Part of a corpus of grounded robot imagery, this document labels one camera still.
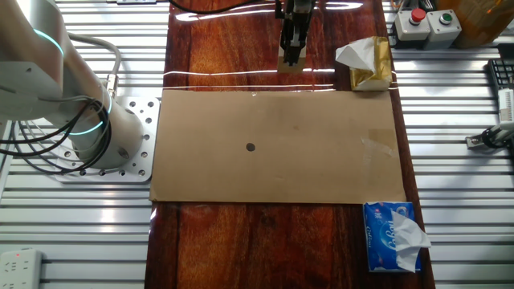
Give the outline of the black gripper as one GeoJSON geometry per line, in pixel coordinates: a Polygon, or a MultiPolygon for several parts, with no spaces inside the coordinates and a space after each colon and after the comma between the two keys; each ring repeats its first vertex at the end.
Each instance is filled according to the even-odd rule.
{"type": "MultiPolygon", "coordinates": [[[[275,0],[275,18],[295,24],[308,23],[315,5],[315,0],[275,0]]],[[[279,45],[284,50],[284,63],[288,66],[298,63],[304,47],[300,25],[295,24],[283,24],[280,32],[279,45]]]]}

